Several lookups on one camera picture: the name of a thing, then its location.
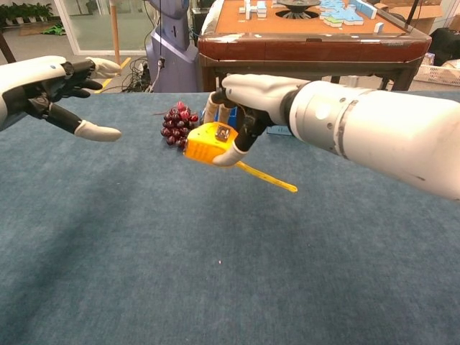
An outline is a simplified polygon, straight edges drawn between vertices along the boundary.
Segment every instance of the wooden pole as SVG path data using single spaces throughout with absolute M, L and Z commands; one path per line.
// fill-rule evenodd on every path
M 120 45 L 119 45 L 119 38 L 118 38 L 118 21 L 116 19 L 116 0 L 110 0 L 110 17 L 112 23 L 112 41 L 114 43 L 114 50 L 115 50 L 115 62 L 119 65 L 121 64 L 120 61 Z
M 6 61 L 8 63 L 15 63 L 16 59 L 13 56 L 13 53 L 9 49 L 8 43 L 6 43 L 5 37 L 3 37 L 3 34 L 1 33 L 0 30 L 0 50 L 3 53 Z

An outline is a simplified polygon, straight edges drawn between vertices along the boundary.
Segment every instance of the glass door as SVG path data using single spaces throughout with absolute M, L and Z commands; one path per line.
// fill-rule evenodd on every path
M 114 54 L 109 0 L 56 0 L 56 7 L 74 54 Z M 147 1 L 118 0 L 116 13 L 120 54 L 144 55 L 157 11 Z

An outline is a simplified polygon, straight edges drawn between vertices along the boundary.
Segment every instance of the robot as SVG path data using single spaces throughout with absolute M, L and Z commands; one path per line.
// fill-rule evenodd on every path
M 198 49 L 190 44 L 188 0 L 149 0 L 160 11 L 160 25 L 146 44 L 152 89 L 158 93 L 202 90 Z
M 87 58 L 40 57 L 0 66 L 0 131 L 26 114 L 75 136 L 115 141 L 121 133 L 99 127 L 57 106 L 63 97 L 90 96 L 91 78 L 107 78 L 119 66 Z M 244 121 L 216 166 L 243 159 L 268 126 L 288 126 L 293 136 L 343 159 L 428 193 L 460 201 L 460 103 L 404 93 L 351 88 L 325 81 L 271 75 L 228 75 L 210 93 L 204 121 L 238 106 Z M 219 113 L 219 121 L 228 119 Z
M 84 90 L 100 90 L 94 78 L 113 78 L 121 72 L 116 63 L 88 57 L 70 63 L 64 57 L 44 56 L 0 66 L 0 132 L 26 115 L 44 119 L 77 137 L 114 142 L 121 132 L 83 120 L 58 106 L 62 98 L 87 98 Z

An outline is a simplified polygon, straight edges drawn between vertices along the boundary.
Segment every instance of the yellow measuring tape blade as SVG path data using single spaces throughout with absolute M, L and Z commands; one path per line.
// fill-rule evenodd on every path
M 297 187 L 295 187 L 294 185 L 291 185 L 289 183 L 286 183 L 286 182 L 283 182 L 281 180 L 278 180 L 277 178 L 274 178 L 268 174 L 266 174 L 265 172 L 262 172 L 260 170 L 257 170 L 257 169 L 254 169 L 253 167 L 250 167 L 248 166 L 247 164 L 239 161 L 237 164 L 236 164 L 237 167 L 239 167 L 240 169 L 246 171 L 247 173 L 255 176 L 256 178 L 260 178 L 264 181 L 267 181 L 268 183 L 272 183 L 274 185 L 277 185 L 278 187 L 281 187 L 281 188 L 284 188 L 292 193 L 297 193 L 298 189 Z

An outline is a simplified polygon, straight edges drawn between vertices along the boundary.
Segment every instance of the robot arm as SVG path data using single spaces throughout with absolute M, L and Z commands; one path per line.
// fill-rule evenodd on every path
M 54 124 L 77 137 L 111 142 L 120 138 L 117 129 L 100 127 L 58 106 L 62 98 L 87 98 L 84 90 L 102 85 L 92 78 L 110 78 L 120 67 L 108 60 L 88 57 L 70 63 L 59 56 L 44 56 L 0 66 L 0 131 L 27 114 Z
M 437 196 L 460 201 L 460 103 L 325 81 L 230 75 L 210 95 L 212 113 L 246 114 L 233 146 L 213 162 L 242 159 L 268 126 Z

